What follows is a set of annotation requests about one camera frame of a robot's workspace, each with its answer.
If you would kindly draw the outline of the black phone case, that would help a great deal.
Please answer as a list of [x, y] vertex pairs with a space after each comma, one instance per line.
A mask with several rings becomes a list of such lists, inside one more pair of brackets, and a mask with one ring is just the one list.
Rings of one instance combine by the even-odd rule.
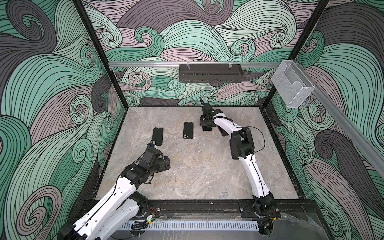
[[163, 145], [163, 135], [164, 135], [164, 129], [155, 127], [153, 129], [153, 136], [151, 142], [156, 146], [162, 146]]
[[187, 140], [192, 140], [194, 138], [194, 123], [184, 123], [183, 138]]

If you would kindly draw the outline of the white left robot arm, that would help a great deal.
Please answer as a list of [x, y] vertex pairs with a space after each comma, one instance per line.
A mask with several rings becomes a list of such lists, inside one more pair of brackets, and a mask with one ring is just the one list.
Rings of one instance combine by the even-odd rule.
[[168, 156], [142, 168], [137, 164], [125, 167], [115, 185], [95, 206], [74, 224], [65, 224], [58, 232], [59, 240], [107, 240], [124, 223], [146, 213], [148, 199], [137, 189], [148, 184], [148, 178], [171, 168]]

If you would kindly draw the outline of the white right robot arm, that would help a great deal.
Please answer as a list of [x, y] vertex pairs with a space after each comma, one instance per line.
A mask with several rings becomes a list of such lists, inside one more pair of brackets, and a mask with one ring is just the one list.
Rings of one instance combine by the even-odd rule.
[[254, 199], [254, 209], [258, 216], [277, 219], [281, 216], [277, 210], [273, 193], [265, 183], [257, 165], [255, 144], [249, 127], [241, 127], [228, 118], [223, 111], [214, 109], [209, 103], [201, 101], [202, 115], [200, 126], [204, 131], [217, 127], [223, 136], [230, 136], [231, 155], [239, 160], [245, 168], [251, 183]]

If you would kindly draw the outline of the black phone glossy screen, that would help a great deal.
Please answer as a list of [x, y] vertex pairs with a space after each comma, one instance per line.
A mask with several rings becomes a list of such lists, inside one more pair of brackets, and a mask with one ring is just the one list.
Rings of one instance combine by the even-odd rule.
[[218, 129], [219, 129], [219, 131], [220, 131], [220, 133], [222, 134], [223, 137], [229, 135], [229, 134], [228, 134], [223, 128], [221, 128], [220, 126], [218, 126]]

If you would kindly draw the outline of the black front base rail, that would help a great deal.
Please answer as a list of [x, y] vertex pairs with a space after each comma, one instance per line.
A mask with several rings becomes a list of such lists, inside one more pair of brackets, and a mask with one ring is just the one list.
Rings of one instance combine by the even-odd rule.
[[[144, 208], [156, 218], [167, 219], [177, 214], [230, 214], [255, 219], [257, 212], [254, 200], [149, 200]], [[269, 216], [277, 213], [306, 214], [318, 212], [315, 201], [303, 199], [276, 200], [276, 206], [266, 212]]]

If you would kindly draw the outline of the black wall tray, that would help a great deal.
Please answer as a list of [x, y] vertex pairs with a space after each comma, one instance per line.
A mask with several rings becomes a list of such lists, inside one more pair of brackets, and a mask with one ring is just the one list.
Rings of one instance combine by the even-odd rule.
[[180, 64], [179, 80], [182, 83], [240, 83], [244, 71], [233, 64]]

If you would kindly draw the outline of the clear plastic wall bin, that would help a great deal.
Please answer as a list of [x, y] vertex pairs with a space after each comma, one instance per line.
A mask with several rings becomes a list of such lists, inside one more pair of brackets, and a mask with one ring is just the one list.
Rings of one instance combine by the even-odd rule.
[[315, 90], [303, 66], [293, 60], [280, 63], [272, 76], [272, 83], [289, 109], [299, 108]]

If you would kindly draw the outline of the aluminium right wall rail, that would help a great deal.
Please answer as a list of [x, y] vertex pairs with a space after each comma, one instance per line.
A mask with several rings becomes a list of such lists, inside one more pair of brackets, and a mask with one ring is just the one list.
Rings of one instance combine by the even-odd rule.
[[332, 76], [320, 68], [310, 67], [305, 70], [299, 63], [293, 62], [293, 67], [298, 75], [298, 80], [304, 85], [313, 88], [312, 94], [321, 102], [330, 116], [344, 130], [344, 133], [353, 141], [360, 153], [381, 175], [384, 175], [384, 150], [376, 148], [370, 137], [364, 135], [351, 121], [347, 114], [347, 99], [343, 97], [341, 87], [337, 85]]

